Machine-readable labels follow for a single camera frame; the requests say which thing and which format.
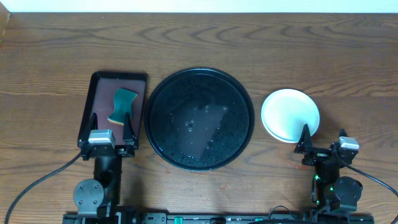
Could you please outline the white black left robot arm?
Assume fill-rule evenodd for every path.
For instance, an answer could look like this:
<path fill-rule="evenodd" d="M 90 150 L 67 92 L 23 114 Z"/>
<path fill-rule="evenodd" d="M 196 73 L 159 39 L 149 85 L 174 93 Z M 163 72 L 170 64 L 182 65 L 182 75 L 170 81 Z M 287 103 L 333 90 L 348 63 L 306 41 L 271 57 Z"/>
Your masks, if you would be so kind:
<path fill-rule="evenodd" d="M 64 223 L 139 222 L 139 215 L 134 208 L 119 204 L 122 161 L 125 157 L 133 157 L 138 147 L 128 113 L 123 121 L 123 145 L 116 144 L 112 130 L 98 128 L 96 113 L 91 115 L 79 134 L 81 158 L 95 161 L 93 178 L 85 179 L 75 187 L 73 200 L 78 211 L 75 216 L 64 216 Z"/>

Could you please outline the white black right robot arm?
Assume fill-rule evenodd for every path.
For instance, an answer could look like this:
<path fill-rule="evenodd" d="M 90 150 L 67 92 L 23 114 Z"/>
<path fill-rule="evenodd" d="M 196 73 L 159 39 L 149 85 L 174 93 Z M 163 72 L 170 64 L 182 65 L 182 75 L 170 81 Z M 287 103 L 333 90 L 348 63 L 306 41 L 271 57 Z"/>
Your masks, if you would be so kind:
<path fill-rule="evenodd" d="M 303 126 L 294 153 L 303 155 L 303 165 L 315 168 L 311 200 L 317 207 L 308 214 L 313 220 L 317 221 L 322 213 L 348 216 L 357 210 L 363 185 L 351 177 L 341 176 L 340 169 L 350 165 L 358 152 L 357 140 L 343 129 L 338 140 L 324 149 L 313 146 L 308 125 Z"/>

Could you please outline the green yellow sponge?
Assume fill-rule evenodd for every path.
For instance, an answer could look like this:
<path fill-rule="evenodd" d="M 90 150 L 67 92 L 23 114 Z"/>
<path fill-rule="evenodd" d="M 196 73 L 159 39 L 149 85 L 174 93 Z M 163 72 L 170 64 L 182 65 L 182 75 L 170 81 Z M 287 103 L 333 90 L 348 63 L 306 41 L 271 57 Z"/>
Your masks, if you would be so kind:
<path fill-rule="evenodd" d="M 129 113 L 131 119 L 133 114 L 132 104 L 137 96 L 138 94 L 131 90 L 118 88 L 113 98 L 114 110 L 108 116 L 108 121 L 123 125 L 126 113 Z"/>

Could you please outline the mint plate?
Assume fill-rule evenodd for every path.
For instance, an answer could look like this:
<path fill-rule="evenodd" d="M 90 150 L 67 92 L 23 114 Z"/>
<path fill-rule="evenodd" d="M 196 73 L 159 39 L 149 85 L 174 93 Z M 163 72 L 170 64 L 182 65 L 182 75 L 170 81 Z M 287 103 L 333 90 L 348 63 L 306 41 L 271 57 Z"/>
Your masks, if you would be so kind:
<path fill-rule="evenodd" d="M 311 135 L 316 133 L 320 125 L 320 112 L 304 92 L 281 89 L 264 100 L 261 121 L 281 138 L 295 139 L 302 133 L 305 124 L 308 124 Z"/>
<path fill-rule="evenodd" d="M 293 143 L 298 143 L 299 142 L 299 138 L 300 138 L 301 134 L 298 134 L 298 137 L 295 138 L 295 139 L 285 139 L 285 138 L 281 138 L 280 136 L 274 134 L 268 126 L 264 125 L 264 128 L 273 138 L 277 139 L 278 141 L 289 143 L 289 144 L 293 144 Z"/>

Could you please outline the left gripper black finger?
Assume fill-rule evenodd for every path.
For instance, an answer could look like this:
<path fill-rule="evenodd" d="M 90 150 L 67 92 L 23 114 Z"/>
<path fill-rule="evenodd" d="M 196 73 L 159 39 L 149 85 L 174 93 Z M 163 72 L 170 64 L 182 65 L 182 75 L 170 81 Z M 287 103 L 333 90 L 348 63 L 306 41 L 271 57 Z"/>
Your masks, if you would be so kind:
<path fill-rule="evenodd" d="M 80 133 L 80 142 L 88 142 L 91 131 L 96 129 L 98 129 L 98 119 L 96 113 L 93 113 L 90 117 L 88 124 Z"/>
<path fill-rule="evenodd" d="M 126 113 L 125 117 L 124 117 L 123 141 L 124 142 L 137 142 L 136 135 L 131 126 L 129 113 Z"/>

